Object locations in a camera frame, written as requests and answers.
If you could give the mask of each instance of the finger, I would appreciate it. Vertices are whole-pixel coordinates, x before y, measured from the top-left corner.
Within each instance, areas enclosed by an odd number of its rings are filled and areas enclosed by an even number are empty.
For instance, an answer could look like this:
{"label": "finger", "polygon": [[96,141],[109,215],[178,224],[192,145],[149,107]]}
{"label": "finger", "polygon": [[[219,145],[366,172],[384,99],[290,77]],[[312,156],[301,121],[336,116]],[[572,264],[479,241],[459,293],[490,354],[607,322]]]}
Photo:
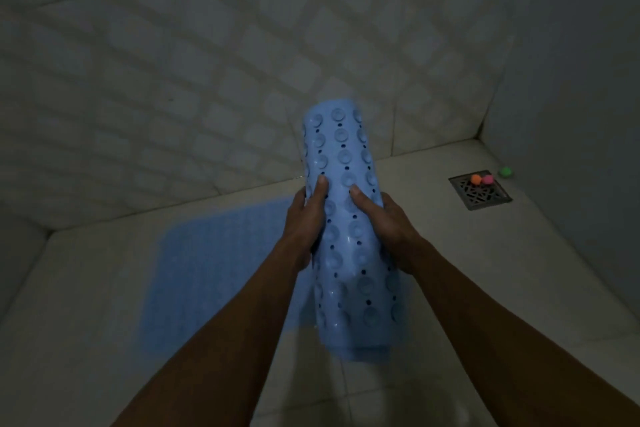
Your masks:
{"label": "finger", "polygon": [[291,203],[290,208],[292,209],[302,209],[305,206],[305,188],[302,187],[298,190],[296,195],[293,197],[293,202]]}
{"label": "finger", "polygon": [[393,198],[391,198],[391,196],[386,192],[381,192],[380,195],[382,196],[382,203],[385,205],[385,208],[388,208],[389,206],[397,206]]}
{"label": "finger", "polygon": [[363,210],[370,218],[377,216],[379,212],[383,212],[382,208],[371,201],[371,199],[355,184],[349,189],[349,195],[355,205]]}
{"label": "finger", "polygon": [[327,191],[329,190],[329,181],[325,176],[320,174],[318,176],[318,180],[316,181],[316,188],[314,189],[314,194],[307,202],[307,206],[311,206],[312,208],[324,209],[324,197],[326,196]]}

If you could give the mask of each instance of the floor drain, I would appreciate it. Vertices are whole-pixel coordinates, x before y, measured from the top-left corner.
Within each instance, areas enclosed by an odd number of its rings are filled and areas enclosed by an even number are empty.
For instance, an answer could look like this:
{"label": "floor drain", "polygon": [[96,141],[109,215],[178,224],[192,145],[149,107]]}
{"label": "floor drain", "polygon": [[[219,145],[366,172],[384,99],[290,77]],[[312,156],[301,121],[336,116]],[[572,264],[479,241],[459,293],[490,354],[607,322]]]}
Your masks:
{"label": "floor drain", "polygon": [[473,211],[513,201],[502,186],[498,184],[498,181],[493,181],[493,184],[489,185],[471,184],[471,176],[474,174],[486,176],[487,174],[491,174],[491,172],[486,170],[471,172],[470,174],[462,174],[461,176],[449,179],[449,182],[451,182],[451,185],[456,189],[468,210]]}

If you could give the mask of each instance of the bathroom floor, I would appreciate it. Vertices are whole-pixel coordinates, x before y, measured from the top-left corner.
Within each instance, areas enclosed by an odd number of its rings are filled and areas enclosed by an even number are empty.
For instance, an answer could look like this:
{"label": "bathroom floor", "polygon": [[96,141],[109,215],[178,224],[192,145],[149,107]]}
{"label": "bathroom floor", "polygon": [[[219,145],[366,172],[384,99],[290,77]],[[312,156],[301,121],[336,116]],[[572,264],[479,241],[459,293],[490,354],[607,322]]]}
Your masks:
{"label": "bathroom floor", "polygon": [[[517,185],[468,211],[449,178],[496,171],[476,140],[377,162],[421,234],[497,301],[640,403],[640,324]],[[106,427],[165,358],[133,345],[157,241],[216,210],[291,195],[296,179],[54,234],[0,327],[7,426]],[[252,422],[267,426],[495,425],[412,282],[389,364],[341,362],[314,328],[283,333]]]}

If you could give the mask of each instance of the forearm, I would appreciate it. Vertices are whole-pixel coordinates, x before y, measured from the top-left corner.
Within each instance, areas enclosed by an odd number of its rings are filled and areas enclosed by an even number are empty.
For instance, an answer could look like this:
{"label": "forearm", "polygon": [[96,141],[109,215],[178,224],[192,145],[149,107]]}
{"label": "forearm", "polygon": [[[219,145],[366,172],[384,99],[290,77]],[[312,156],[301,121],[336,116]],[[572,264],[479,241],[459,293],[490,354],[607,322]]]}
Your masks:
{"label": "forearm", "polygon": [[407,259],[499,425],[640,424],[635,403],[494,301],[428,242]]}
{"label": "forearm", "polygon": [[251,421],[298,274],[280,241],[242,290],[160,369],[114,426],[242,426]]}

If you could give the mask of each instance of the green ball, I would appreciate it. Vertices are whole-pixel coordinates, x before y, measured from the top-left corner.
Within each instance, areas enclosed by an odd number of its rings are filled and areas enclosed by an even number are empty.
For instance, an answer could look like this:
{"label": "green ball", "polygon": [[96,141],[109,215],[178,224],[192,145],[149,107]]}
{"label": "green ball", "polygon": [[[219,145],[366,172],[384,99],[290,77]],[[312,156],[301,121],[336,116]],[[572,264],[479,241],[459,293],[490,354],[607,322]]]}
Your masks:
{"label": "green ball", "polygon": [[504,178],[508,178],[508,177],[511,177],[511,175],[513,174],[513,171],[511,171],[510,167],[505,166],[498,171],[498,174],[500,174],[500,176]]}

